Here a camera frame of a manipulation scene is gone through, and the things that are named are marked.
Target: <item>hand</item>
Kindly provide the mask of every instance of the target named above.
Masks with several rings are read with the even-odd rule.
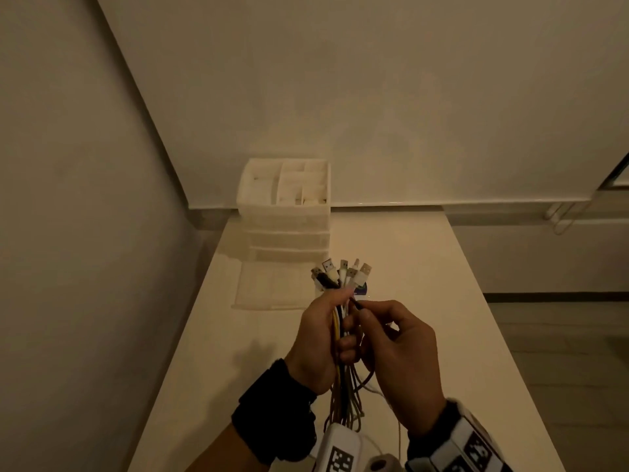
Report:
[[[365,309],[343,320],[345,330],[356,332],[339,340],[343,362],[362,357],[375,377],[397,419],[415,436],[435,424],[446,401],[441,387],[435,331],[399,301],[361,301]],[[394,322],[399,331],[388,324]],[[358,325],[365,334],[360,341]]]
[[[303,312],[297,338],[284,360],[289,374],[318,396],[332,387],[336,376],[336,345],[333,349],[332,315],[353,288],[328,290]]]

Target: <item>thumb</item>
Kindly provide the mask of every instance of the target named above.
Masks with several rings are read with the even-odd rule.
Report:
[[[366,308],[361,309],[358,311],[358,319],[360,326],[362,326],[362,332],[369,338],[373,350],[380,349],[391,341],[384,332],[380,321],[373,316],[371,311]]]

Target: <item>person's right hand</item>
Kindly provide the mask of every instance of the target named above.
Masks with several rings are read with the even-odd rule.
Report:
[[[353,334],[338,342],[340,359],[362,357],[398,421],[422,436],[435,424],[446,400],[441,387],[435,331],[399,301],[361,301],[364,309],[343,320]],[[399,331],[388,324],[394,322]]]

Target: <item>wrist strap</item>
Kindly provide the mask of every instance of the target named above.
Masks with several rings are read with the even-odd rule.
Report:
[[[315,417],[310,405],[316,394],[289,374],[278,359],[242,395],[232,424],[256,459],[297,462],[316,443]]]

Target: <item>black wristband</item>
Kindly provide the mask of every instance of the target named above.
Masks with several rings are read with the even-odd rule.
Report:
[[[315,446],[315,417],[310,405],[316,394],[289,374],[278,359],[242,395],[232,424],[262,464],[276,458],[297,462]]]
[[[439,414],[435,425],[424,436],[413,436],[408,433],[408,449],[406,457],[408,460],[430,457],[444,442],[450,439],[452,429],[461,419],[459,407],[454,401],[448,401],[444,410]]]

